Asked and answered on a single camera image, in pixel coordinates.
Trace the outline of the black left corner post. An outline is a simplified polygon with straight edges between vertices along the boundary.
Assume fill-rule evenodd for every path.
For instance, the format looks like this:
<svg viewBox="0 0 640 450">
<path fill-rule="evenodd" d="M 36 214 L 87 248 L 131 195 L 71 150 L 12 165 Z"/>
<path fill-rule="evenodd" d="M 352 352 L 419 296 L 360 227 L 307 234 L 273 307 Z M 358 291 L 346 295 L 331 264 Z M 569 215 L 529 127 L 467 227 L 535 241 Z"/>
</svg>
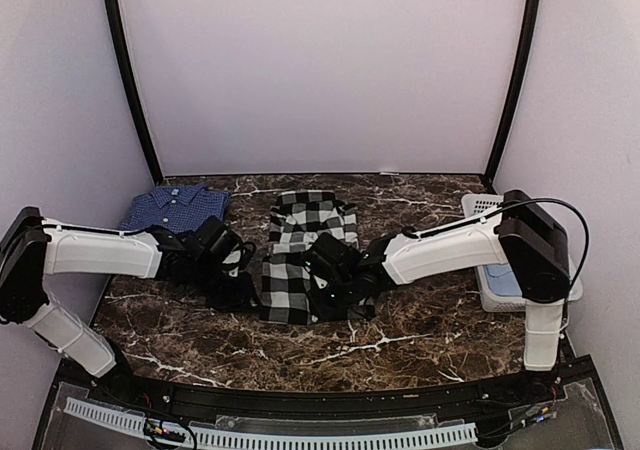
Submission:
<svg viewBox="0 0 640 450">
<path fill-rule="evenodd" d="M 129 112 L 134 124 L 137 140 L 154 183 L 161 183 L 164 175 L 159 158 L 154 148 L 149 126 L 144 114 L 142 100 L 138 91 L 136 77 L 132 66 L 124 22 L 119 0 L 103 0 L 109 25 L 110 35 L 121 83 L 125 92 Z"/>
</svg>

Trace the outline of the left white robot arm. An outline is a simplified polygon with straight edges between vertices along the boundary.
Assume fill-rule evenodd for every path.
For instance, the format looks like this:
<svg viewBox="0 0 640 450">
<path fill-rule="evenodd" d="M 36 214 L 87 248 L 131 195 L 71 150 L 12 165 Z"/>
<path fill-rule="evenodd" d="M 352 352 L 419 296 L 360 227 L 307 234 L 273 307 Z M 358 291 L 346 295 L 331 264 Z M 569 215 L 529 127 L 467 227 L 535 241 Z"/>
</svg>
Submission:
<svg viewBox="0 0 640 450">
<path fill-rule="evenodd" d="M 1 239 L 1 321 L 24 325 L 74 360 L 120 406 L 141 397 L 140 382 L 116 344 L 92 330 L 44 287 L 55 275 L 113 275 L 194 287 L 219 310 L 250 305 L 246 267 L 256 246 L 217 217 L 194 231 L 151 225 L 139 230 L 82 227 L 27 206 Z"/>
</svg>

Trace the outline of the light blue shirt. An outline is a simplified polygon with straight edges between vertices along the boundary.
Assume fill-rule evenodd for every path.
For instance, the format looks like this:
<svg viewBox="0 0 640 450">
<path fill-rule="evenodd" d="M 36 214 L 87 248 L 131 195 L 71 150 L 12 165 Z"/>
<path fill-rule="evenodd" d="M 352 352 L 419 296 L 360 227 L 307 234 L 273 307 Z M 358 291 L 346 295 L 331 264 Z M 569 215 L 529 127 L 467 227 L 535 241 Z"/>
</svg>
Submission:
<svg viewBox="0 0 640 450">
<path fill-rule="evenodd" d="M 487 265 L 484 267 L 490 291 L 499 297 L 521 297 L 522 292 L 509 264 Z"/>
</svg>

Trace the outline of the black white plaid shirt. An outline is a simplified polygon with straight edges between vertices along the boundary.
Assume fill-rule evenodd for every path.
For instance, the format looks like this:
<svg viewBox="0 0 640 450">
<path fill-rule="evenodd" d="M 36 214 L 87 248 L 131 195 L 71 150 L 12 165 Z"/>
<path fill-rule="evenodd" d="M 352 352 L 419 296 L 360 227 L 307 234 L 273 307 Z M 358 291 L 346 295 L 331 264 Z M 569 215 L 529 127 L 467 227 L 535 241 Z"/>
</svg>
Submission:
<svg viewBox="0 0 640 450">
<path fill-rule="evenodd" d="M 277 197 L 262 261 L 261 320 L 312 325 L 375 317 L 372 297 L 340 308 L 321 295 L 323 281 L 309 272 L 303 254 L 324 234 L 357 249 L 356 206 L 328 190 L 285 191 Z"/>
</svg>

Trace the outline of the black corner post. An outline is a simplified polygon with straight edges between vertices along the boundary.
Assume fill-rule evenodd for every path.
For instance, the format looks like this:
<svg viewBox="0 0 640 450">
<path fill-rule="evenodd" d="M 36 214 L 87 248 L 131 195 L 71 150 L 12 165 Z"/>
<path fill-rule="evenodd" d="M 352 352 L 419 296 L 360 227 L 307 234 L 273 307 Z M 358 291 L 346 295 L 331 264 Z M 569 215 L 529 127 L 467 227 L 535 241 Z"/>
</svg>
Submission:
<svg viewBox="0 0 640 450">
<path fill-rule="evenodd" d="M 489 158 L 483 172 L 486 187 L 492 187 L 504 156 L 523 88 L 534 39 L 541 0 L 525 0 L 521 28 L 503 109 L 498 122 Z"/>
<path fill-rule="evenodd" d="M 109 25 L 110 35 L 121 83 L 125 92 L 129 112 L 134 124 L 137 140 L 154 183 L 161 183 L 164 175 L 159 158 L 154 148 L 149 126 L 144 114 L 142 100 L 138 91 L 136 77 L 132 66 L 124 22 L 119 0 L 103 0 Z"/>
</svg>

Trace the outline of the black right corner post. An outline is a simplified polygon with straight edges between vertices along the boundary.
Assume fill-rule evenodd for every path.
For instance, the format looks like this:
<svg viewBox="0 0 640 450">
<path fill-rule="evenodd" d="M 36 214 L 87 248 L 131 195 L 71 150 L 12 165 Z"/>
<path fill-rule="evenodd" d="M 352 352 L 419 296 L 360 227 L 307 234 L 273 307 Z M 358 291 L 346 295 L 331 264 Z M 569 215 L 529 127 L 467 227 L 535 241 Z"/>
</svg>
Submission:
<svg viewBox="0 0 640 450">
<path fill-rule="evenodd" d="M 489 158 L 483 172 L 486 187 L 492 187 L 504 156 L 523 88 L 534 39 L 541 0 L 525 0 L 521 28 L 503 109 L 498 122 Z"/>
</svg>

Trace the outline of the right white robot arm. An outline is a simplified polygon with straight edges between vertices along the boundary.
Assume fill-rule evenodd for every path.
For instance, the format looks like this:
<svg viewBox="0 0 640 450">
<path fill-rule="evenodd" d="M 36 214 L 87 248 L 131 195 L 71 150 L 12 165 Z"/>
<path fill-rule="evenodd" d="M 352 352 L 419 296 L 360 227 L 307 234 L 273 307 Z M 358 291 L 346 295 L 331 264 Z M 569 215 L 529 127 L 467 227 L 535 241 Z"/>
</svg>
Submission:
<svg viewBox="0 0 640 450">
<path fill-rule="evenodd" d="M 524 371 L 511 380 L 510 394 L 530 404 L 558 377 L 568 303 L 586 263 L 572 261 L 568 232 L 548 205 L 585 219 L 564 200 L 511 190 L 462 220 L 427 230 L 405 227 L 363 251 L 324 233 L 301 264 L 321 310 L 345 310 L 427 277 L 476 269 L 484 291 L 517 297 L 524 307 Z"/>
</svg>

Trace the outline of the white plastic laundry basket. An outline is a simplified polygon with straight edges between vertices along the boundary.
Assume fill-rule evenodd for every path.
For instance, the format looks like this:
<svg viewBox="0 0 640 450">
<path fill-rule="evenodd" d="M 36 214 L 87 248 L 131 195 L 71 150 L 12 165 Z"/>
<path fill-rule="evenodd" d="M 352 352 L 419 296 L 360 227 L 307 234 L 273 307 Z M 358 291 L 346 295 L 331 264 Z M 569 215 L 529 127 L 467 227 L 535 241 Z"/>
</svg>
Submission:
<svg viewBox="0 0 640 450">
<path fill-rule="evenodd" d="M 521 190 L 502 196 L 469 194 L 462 198 L 466 217 L 496 212 L 507 262 L 476 268 L 483 309 L 521 312 L 529 302 L 551 304 L 581 297 L 577 283 L 581 265 L 569 257 L 565 228 L 541 205 L 574 208 L 551 198 L 533 199 Z"/>
</svg>

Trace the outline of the blue checked shirt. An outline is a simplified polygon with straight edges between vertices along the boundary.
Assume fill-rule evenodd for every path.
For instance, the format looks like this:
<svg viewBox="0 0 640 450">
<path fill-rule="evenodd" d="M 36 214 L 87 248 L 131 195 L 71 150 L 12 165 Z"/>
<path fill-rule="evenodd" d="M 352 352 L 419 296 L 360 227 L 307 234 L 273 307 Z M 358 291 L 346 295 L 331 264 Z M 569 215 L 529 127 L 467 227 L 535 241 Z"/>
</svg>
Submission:
<svg viewBox="0 0 640 450">
<path fill-rule="evenodd" d="M 222 221 L 231 194 L 213 191 L 204 183 L 187 186 L 156 186 L 136 196 L 120 230 L 137 231 L 161 226 L 175 234 L 197 230 L 208 218 Z"/>
</svg>

